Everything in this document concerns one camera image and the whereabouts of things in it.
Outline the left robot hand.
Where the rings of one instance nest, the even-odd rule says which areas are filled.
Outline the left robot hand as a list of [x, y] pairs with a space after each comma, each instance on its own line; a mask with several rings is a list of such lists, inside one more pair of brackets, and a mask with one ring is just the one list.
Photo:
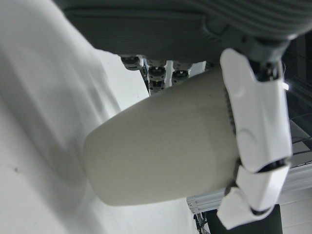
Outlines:
[[106, 204], [149, 204], [226, 192], [226, 227], [266, 218], [293, 154], [281, 57], [312, 28], [309, 0], [59, 0], [67, 19], [97, 49], [151, 82], [165, 65], [188, 78], [122, 111], [84, 143], [85, 168]]

